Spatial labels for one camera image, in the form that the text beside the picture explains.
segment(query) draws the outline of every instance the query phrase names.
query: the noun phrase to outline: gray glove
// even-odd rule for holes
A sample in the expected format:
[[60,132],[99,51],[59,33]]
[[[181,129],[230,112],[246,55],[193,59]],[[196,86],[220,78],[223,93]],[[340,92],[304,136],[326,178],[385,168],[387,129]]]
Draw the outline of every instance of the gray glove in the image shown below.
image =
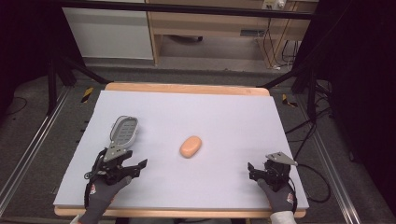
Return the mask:
[[102,214],[107,210],[113,201],[114,196],[131,183],[130,176],[124,177],[115,185],[108,185],[102,178],[93,182],[90,193],[90,205],[87,207],[85,214],[79,219],[82,224],[97,224]]
[[290,185],[285,185],[278,192],[274,192],[265,183],[265,180],[258,179],[257,184],[264,190],[267,195],[268,201],[270,201],[272,210],[276,212],[293,211],[293,204],[295,202],[295,195]]

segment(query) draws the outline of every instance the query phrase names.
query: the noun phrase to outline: white board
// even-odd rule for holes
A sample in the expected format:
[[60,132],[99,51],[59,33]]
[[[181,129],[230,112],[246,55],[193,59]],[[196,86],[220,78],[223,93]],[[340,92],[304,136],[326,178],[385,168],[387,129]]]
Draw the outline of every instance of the white board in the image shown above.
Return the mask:
[[82,57],[153,59],[146,12],[68,7],[63,10]]
[[[268,209],[248,162],[263,169],[265,155],[290,148],[268,96],[102,91],[54,204],[83,205],[83,178],[99,151],[110,144],[112,124],[119,116],[138,118],[139,133],[129,148],[134,154],[123,166],[148,159],[138,178],[122,189],[111,207],[159,209]],[[179,153],[190,136],[201,137],[190,159]],[[296,168],[290,177],[298,208],[307,208]]]

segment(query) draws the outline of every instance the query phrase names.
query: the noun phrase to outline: white cabinet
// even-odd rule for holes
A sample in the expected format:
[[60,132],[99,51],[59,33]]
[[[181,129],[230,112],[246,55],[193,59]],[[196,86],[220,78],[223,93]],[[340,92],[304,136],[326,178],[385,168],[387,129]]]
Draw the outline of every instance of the white cabinet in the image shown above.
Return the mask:
[[65,7],[64,15],[85,58],[153,59],[146,12]]

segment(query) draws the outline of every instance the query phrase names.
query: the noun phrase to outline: white table surface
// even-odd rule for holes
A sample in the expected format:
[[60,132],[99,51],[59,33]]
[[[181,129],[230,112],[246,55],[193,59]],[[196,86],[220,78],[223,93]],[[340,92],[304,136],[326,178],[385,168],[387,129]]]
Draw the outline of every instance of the white table surface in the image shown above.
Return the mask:
[[[139,134],[123,166],[148,159],[138,178],[121,190],[111,208],[269,209],[256,182],[248,178],[248,162],[263,169],[265,155],[290,148],[268,96],[102,91],[90,123],[64,175],[54,205],[82,206],[83,178],[99,151],[108,147],[119,116],[139,120]],[[190,159],[179,154],[190,136],[203,145]],[[298,209],[309,207],[292,166]]]

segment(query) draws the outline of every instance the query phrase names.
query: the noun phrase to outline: wooden table edge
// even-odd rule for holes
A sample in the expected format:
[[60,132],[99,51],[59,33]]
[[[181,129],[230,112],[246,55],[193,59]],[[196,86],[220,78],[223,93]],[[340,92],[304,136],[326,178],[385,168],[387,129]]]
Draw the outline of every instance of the wooden table edge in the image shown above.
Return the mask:
[[[74,217],[78,214],[84,214],[85,209],[72,206],[55,206],[55,214],[62,217]],[[268,218],[272,211],[263,210],[200,210],[200,209],[133,209],[133,208],[109,208],[104,213],[106,217],[184,217],[184,218]],[[294,216],[296,218],[304,217],[305,209],[298,209]]]
[[111,82],[106,85],[106,91],[151,91],[172,93],[197,93],[197,94],[229,94],[229,95],[261,95],[269,96],[265,88],[252,88],[244,86],[213,86],[213,85],[186,85],[186,84],[160,84],[160,83],[127,83]]

